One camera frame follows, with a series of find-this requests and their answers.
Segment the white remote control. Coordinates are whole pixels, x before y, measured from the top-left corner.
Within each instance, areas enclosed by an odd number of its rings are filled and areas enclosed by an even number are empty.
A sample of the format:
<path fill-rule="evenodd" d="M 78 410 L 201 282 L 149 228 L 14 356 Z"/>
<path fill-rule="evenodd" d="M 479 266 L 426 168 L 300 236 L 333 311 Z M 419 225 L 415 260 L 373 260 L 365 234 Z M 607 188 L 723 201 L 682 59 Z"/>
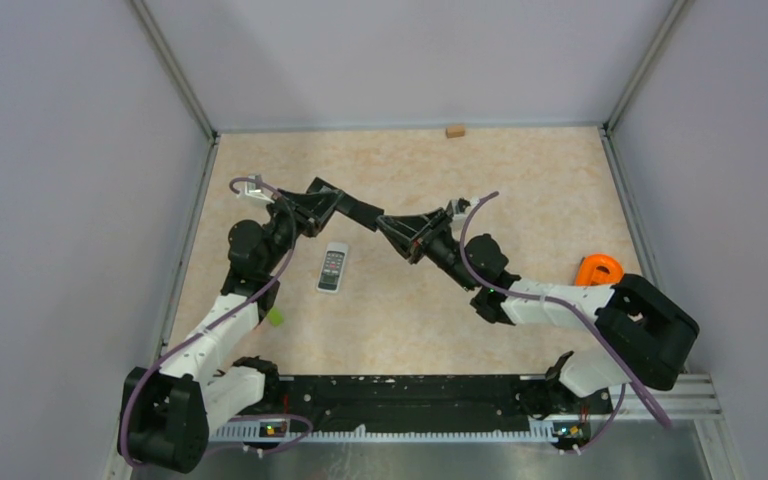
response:
<path fill-rule="evenodd" d="M 316 284 L 318 292 L 339 292 L 349 251 L 349 245 L 343 242 L 330 242 L 327 245 Z"/>

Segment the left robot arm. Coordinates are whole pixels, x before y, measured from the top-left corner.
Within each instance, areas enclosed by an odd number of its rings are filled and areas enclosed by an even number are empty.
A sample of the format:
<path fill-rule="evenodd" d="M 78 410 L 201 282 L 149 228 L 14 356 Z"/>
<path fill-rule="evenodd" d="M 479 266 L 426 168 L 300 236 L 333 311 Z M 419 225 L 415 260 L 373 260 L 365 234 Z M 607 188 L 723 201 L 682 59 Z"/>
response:
<path fill-rule="evenodd" d="M 268 413 L 279 404 L 281 388 L 265 372 L 245 365 L 217 372 L 272 309 L 297 240 L 318 235 L 346 195 L 331 186 L 270 191 L 266 223 L 231 227 L 229 270 L 203 320 L 153 364 L 126 376 L 117 452 L 129 466 L 189 473 L 210 436 L 238 413 L 248 407 Z"/>

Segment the black remote control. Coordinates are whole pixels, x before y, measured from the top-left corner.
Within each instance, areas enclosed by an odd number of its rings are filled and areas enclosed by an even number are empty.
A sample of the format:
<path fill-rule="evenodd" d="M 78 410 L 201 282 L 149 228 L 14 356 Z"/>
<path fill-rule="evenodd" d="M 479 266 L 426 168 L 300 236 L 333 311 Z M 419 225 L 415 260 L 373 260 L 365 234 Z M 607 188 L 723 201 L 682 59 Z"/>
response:
<path fill-rule="evenodd" d="M 336 210 L 372 232 L 378 230 L 377 219 L 384 214 L 382 208 L 351 196 L 342 197 L 336 205 Z"/>

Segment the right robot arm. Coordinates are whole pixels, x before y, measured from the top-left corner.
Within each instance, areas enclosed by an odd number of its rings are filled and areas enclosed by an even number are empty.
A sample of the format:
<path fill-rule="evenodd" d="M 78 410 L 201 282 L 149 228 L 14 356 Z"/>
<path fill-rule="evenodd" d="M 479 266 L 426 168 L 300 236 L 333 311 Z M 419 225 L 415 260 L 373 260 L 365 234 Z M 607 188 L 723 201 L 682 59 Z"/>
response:
<path fill-rule="evenodd" d="M 646 278 L 627 273 L 613 284 L 573 286 L 524 279 L 507 271 L 507 257 L 489 234 L 460 244 L 453 216 L 439 208 L 412 216 L 381 215 L 378 230 L 409 263 L 429 259 L 476 294 L 470 304 L 485 321 L 512 326 L 545 324 L 586 330 L 590 350 L 560 361 L 546 385 L 549 404 L 572 412 L 586 397 L 630 383 L 671 390 L 698 335 L 698 323 Z"/>

